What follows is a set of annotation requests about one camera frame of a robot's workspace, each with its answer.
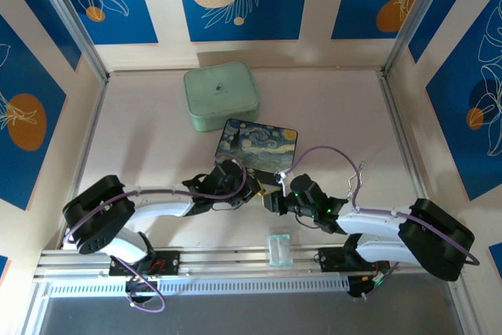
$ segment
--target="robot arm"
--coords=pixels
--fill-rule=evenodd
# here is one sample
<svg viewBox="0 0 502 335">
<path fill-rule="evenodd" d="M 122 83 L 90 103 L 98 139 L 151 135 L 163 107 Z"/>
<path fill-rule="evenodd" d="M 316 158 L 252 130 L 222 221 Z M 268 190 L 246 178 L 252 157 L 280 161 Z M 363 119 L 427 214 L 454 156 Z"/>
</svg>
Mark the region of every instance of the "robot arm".
<svg viewBox="0 0 502 335">
<path fill-rule="evenodd" d="M 116 176 L 98 181 L 64 207 L 78 251 L 101 250 L 147 273 L 158 261 L 157 254 L 145 235 L 124 228 L 129 220 L 193 216 L 215 206 L 237 209 L 257 194 L 272 213 L 309 216 L 325 232 L 350 235 L 343 248 L 319 250 L 323 271 L 372 271 L 374 262 L 394 260 L 421 265 L 443 280 L 456 280 L 466 263 L 465 253 L 412 217 L 440 230 L 465 250 L 474 242 L 466 227 L 427 199 L 418 199 L 410 207 L 363 211 L 347 199 L 328 197 L 307 174 L 288 184 L 287 195 L 280 190 L 264 193 L 260 182 L 228 159 L 209 175 L 198 175 L 183 185 L 188 191 L 128 188 Z"/>
</svg>

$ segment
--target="mouse pad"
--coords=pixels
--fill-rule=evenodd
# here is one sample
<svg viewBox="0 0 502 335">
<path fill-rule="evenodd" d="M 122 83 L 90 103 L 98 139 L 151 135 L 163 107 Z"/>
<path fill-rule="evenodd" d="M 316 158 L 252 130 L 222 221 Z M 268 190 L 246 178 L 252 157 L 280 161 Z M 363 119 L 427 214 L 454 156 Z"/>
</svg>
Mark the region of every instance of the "mouse pad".
<svg viewBox="0 0 502 335">
<path fill-rule="evenodd" d="M 216 154 L 240 158 L 262 184 L 278 186 L 274 175 L 293 164 L 297 137 L 294 129 L 228 119 Z"/>
</svg>

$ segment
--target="white table surface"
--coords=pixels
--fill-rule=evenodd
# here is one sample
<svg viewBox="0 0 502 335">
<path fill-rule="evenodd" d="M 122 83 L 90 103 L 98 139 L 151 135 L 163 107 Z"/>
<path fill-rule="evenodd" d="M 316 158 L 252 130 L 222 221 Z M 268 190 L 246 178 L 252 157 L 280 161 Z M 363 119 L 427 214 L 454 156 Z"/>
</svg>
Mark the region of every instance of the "white table surface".
<svg viewBox="0 0 502 335">
<path fill-rule="evenodd" d="M 328 144 L 365 162 L 363 206 L 405 206 L 416 199 L 402 162 L 375 71 L 256 69 L 258 122 L 296 129 L 296 156 Z M 184 71 L 112 75 L 85 166 L 80 191 L 107 174 L 123 183 L 172 187 L 212 169 L 221 130 L 199 133 L 191 125 Z M 344 198 L 351 167 L 331 151 L 316 151 L 296 170 L 308 173 L 328 195 Z M 310 219 L 302 218 L 306 223 Z M 343 242 L 342 235 L 301 227 L 293 215 L 277 217 L 260 198 L 237 211 L 196 217 L 138 220 L 154 247 L 265 246 L 270 232 L 290 231 L 293 243 Z"/>
</svg>

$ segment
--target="vent grille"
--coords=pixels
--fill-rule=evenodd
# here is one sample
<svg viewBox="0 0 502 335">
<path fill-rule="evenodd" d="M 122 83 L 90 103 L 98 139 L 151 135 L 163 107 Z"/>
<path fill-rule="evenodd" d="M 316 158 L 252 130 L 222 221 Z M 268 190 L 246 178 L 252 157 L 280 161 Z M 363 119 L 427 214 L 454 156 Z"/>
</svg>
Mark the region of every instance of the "vent grille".
<svg viewBox="0 0 502 335">
<path fill-rule="evenodd" d="M 55 282 L 51 297 L 113 297 L 125 294 L 124 282 Z M 177 279 L 161 280 L 158 288 L 165 296 L 202 294 L 259 294 L 301 292 L 347 292 L 346 276 L 258 279 Z"/>
</svg>

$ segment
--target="mint green container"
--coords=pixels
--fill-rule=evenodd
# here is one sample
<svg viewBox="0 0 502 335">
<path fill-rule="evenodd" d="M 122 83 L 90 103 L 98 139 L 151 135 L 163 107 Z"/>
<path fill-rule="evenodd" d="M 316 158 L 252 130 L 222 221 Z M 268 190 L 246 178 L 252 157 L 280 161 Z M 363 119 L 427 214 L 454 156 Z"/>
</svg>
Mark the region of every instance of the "mint green container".
<svg viewBox="0 0 502 335">
<path fill-rule="evenodd" d="M 197 131 L 223 129 L 227 119 L 254 122 L 260 98 L 247 64 L 234 62 L 185 74 L 191 121 Z"/>
</svg>

